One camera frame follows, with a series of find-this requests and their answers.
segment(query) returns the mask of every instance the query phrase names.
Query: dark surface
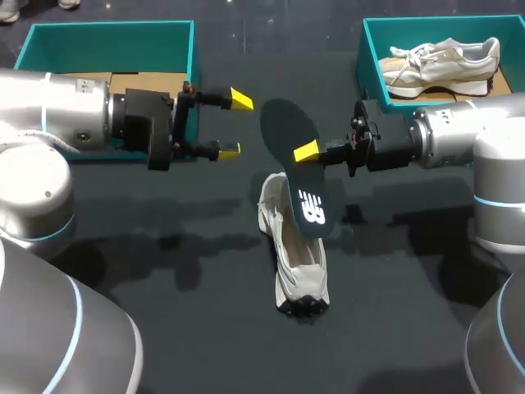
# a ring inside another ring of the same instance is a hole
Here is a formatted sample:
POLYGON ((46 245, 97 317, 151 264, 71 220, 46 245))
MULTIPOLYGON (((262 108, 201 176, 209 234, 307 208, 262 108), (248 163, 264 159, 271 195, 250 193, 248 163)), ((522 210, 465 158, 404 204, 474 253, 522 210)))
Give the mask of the dark surface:
POLYGON ((261 185, 280 171, 264 149, 258 110, 267 99, 291 99, 322 138, 342 137, 357 98, 348 53, 357 49, 364 16, 515 13, 523 4, 54 6, 33 1, 22 20, 0 27, 0 59, 14 60, 32 22, 195 19, 204 85, 232 84, 257 108, 203 110, 202 140, 241 142, 243 153, 230 162, 182 163, 168 173, 144 164, 74 168, 78 241, 54 263, 137 322, 145 346, 142 394, 469 392, 463 340, 506 277, 471 241, 471 171, 360 169, 349 179, 345 166, 329 168, 337 220, 325 239, 331 307, 320 318, 290 319, 276 311, 272 245, 257 224, 261 185))

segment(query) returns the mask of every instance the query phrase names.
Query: black table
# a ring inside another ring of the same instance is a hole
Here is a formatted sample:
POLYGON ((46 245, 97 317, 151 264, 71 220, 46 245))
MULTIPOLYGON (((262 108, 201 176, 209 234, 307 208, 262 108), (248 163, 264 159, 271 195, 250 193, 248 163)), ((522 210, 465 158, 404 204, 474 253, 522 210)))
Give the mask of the black table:
POLYGON ((280 168, 258 109, 294 100, 323 137, 342 136, 357 93, 354 57, 204 58, 204 85, 232 84, 256 111, 204 108, 201 139, 238 140, 239 158, 148 172, 74 168, 78 241, 54 263, 119 304, 145 347, 142 393, 469 392, 468 325, 502 284, 473 244, 468 168, 327 169, 338 224, 325 240, 331 308, 276 311, 272 242, 257 201, 280 168))

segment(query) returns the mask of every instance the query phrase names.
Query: insole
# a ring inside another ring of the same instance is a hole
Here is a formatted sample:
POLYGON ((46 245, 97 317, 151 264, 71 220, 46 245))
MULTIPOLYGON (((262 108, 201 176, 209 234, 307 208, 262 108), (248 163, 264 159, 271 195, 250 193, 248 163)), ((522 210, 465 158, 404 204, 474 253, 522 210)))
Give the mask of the insole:
POLYGON ((295 149, 319 138, 312 120, 290 100, 275 98, 263 105, 260 126, 264 144, 286 172, 297 227, 310 238, 328 235, 334 222, 325 168, 294 159, 295 149))

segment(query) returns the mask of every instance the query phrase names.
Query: cardboard box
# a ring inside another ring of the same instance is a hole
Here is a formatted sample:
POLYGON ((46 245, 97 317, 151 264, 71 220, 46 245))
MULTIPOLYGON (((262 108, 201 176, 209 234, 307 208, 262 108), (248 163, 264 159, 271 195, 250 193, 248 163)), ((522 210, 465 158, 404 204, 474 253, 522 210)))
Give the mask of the cardboard box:
MULTIPOLYGON (((193 21, 33 25, 15 68, 104 79, 114 93, 124 93, 129 87, 169 92, 174 97, 184 80, 200 86, 193 21)), ((196 106, 189 110, 186 139, 196 141, 198 134, 199 106, 196 106)), ((66 157, 143 160, 145 154, 67 154, 66 157)))
POLYGON ((449 37, 462 43, 480 43, 496 37, 501 45, 500 71, 490 96, 525 92, 525 22, 520 15, 438 16, 418 18, 367 18, 358 52, 357 77, 363 98, 376 99, 384 112, 402 112, 409 120, 421 106, 473 99, 458 94, 421 94, 417 99, 391 98, 381 75, 379 59, 390 56, 390 47, 411 49, 439 43, 449 37))
POLYGON ((126 89, 151 90, 166 92, 175 99, 182 90, 187 75, 184 72, 73 72, 66 76, 78 76, 86 79, 105 80, 109 84, 109 93, 124 94, 126 89))

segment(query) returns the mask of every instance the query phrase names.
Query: sneaker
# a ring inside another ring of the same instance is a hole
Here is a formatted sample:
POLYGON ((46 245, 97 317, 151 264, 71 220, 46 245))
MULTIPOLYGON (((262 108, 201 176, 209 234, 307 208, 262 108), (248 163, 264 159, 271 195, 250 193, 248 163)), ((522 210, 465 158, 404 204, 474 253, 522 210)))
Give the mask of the sneaker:
POLYGON ((392 57, 379 61, 386 88, 391 94, 407 99, 414 99, 432 87, 485 96, 500 63, 500 42, 494 37, 481 44, 446 39, 409 51, 390 47, 390 52, 392 57))
POLYGON ((307 238, 295 225, 284 172, 271 174, 262 187, 258 220, 276 248, 277 308, 288 316, 321 314, 330 304, 322 240, 307 238))
POLYGON ((14 23, 20 18, 18 0, 0 0, 0 23, 14 23))
POLYGON ((58 0, 58 5, 64 10, 72 10, 80 5, 80 0, 58 0))

